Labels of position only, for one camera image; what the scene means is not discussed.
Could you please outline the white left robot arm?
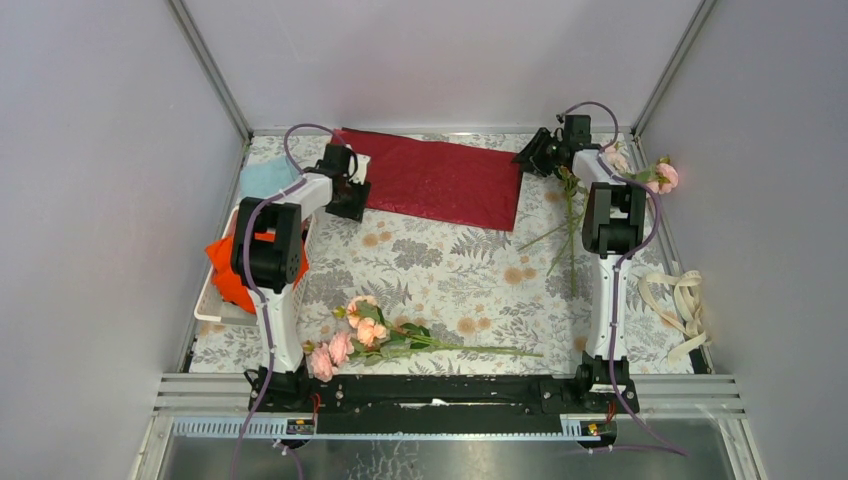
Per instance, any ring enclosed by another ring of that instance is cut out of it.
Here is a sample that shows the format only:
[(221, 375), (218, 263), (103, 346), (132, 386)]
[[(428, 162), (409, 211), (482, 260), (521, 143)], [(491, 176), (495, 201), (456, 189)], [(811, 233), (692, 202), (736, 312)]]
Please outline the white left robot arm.
[(304, 357), (294, 313), (294, 283), (305, 258), (303, 222), (320, 211), (362, 221), (371, 189), (367, 168), (350, 146), (330, 143), (291, 186), (268, 198), (245, 197), (236, 210), (231, 269), (254, 303), (267, 370), (283, 374), (272, 398), (288, 411), (304, 407), (311, 388), (291, 373)]

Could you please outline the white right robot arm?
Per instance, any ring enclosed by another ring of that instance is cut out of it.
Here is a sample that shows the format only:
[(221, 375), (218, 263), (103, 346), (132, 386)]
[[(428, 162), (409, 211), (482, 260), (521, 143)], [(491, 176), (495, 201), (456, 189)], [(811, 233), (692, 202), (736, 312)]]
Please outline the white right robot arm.
[(627, 356), (623, 321), (625, 280), (645, 231), (646, 190), (609, 161), (593, 142), (587, 115), (562, 113), (558, 128), (540, 128), (513, 158), (523, 173), (555, 176), (583, 197), (580, 231), (571, 233), (590, 255), (592, 307), (587, 355), (619, 362)]

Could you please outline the dark red wrapping paper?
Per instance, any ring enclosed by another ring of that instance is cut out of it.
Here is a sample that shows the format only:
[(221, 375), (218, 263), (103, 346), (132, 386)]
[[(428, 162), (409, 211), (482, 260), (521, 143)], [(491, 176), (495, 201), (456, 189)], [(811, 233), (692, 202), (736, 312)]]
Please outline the dark red wrapping paper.
[(349, 128), (335, 133), (356, 154), (370, 158), (368, 208), (484, 229), (514, 229), (522, 173), (513, 153)]

